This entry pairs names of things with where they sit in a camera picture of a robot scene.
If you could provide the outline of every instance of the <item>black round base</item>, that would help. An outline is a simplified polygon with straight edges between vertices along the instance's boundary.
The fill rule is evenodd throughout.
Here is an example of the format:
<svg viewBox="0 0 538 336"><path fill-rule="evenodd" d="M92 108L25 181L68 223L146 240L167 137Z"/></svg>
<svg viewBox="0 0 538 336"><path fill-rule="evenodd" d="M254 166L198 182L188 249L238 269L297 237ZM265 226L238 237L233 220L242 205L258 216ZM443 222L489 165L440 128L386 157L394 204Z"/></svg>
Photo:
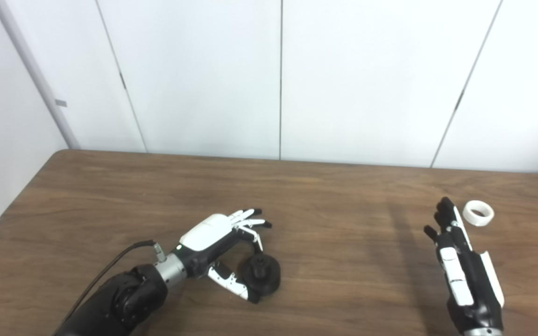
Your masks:
<svg viewBox="0 0 538 336"><path fill-rule="evenodd" d="M279 262L264 253L257 253L245 260L240 274L245 285L260 296L277 291L282 276Z"/></svg>

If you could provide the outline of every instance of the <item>wooden table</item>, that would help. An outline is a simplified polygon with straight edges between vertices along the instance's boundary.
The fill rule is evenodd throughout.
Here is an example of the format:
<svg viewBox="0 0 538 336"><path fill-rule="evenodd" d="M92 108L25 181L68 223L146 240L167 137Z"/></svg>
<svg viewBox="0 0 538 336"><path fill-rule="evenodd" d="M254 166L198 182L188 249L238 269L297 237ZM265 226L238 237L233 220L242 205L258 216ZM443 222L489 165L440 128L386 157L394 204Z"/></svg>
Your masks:
<svg viewBox="0 0 538 336"><path fill-rule="evenodd" d="M61 151L0 218L0 335L48 336L115 255L167 250L211 213L262 208L282 285L258 305L209 279L185 282L139 335L452 336L431 241L435 204L488 202L485 228L509 336L538 336L538 175ZM223 260L250 254L240 244ZM154 261L134 251L111 274Z"/></svg>

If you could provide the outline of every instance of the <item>black cable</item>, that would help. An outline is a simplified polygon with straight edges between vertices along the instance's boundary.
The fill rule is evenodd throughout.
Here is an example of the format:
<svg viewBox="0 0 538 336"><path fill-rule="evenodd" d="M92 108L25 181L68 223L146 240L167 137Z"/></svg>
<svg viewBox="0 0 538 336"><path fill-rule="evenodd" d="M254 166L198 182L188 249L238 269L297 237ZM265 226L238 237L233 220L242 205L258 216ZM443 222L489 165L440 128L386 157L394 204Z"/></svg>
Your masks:
<svg viewBox="0 0 538 336"><path fill-rule="evenodd" d="M62 325L64 325L64 323L66 323L66 321L77 310L77 308L80 306L80 304L82 303L84 298L88 295L88 292L90 292L92 287L94 287L94 285L96 285L99 282L99 280L105 275L105 273L107 273L107 271L109 271L109 269L111 267L113 267L115 264L117 264L117 262L122 257L124 257L124 255L126 255L126 253L128 253L129 251L132 251L133 249L136 249L138 247L154 246L155 244L156 244L156 242L154 240L144 240L143 242L138 242L138 243L132 244L127 249L120 252L117 255L117 257L115 257L111 262L109 262L109 264L107 264L107 266L105 268L103 268L103 270L96 277L94 277L94 279L88 284L88 286L86 287L86 289L84 289L83 293L80 295L78 300L76 300L76 303L72 306L72 308L70 308L70 310L68 311L68 314L66 314L66 317L64 317L64 319L62 319L62 323L60 323L60 325L55 329L55 332L53 332L53 335L57 334L57 332L59 331L59 328L61 328Z"/></svg>

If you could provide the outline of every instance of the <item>white tape roll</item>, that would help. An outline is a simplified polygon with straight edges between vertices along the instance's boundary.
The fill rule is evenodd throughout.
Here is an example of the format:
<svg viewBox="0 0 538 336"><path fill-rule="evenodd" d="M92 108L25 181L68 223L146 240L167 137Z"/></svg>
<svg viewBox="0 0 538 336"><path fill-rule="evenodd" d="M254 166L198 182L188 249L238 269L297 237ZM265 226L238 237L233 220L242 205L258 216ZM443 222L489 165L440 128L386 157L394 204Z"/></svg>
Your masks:
<svg viewBox="0 0 538 336"><path fill-rule="evenodd" d="M473 210L478 211L483 215L477 215L473 212ZM493 219L495 212L493 211L493 208L489 206L489 204L483 201L472 200L467 202L467 204L464 206L462 216L468 223L471 223L476 227L484 227Z"/></svg>

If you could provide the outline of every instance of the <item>black and white robotic hand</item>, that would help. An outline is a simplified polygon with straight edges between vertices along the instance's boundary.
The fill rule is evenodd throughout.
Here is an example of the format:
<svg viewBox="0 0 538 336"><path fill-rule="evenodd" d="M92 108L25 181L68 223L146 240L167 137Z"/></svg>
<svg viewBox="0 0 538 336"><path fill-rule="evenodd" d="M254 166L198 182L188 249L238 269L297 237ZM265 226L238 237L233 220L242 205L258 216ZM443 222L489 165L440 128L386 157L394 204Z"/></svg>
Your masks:
<svg viewBox="0 0 538 336"><path fill-rule="evenodd" d="M446 273L450 299L447 306L464 336L502 336L504 297L489 253L472 250L460 213L447 197L437 204L435 221L440 232L425 226Z"/></svg>
<svg viewBox="0 0 538 336"><path fill-rule="evenodd" d="M257 303L260 297L274 292L280 281L279 264L263 254L259 234L254 227L271 228L260 209L239 210L229 216L211 215L184 234L179 244L166 255L153 241L137 243L122 252L103 270L106 272L122 255L139 246L153 246L158 262L136 266L107 280L81 306L87 291L70 310L56 336L127 336L165 302L168 288L188 277L209 276L235 295ZM252 243L254 255L243 264L241 278L218 262L238 242Z"/></svg>

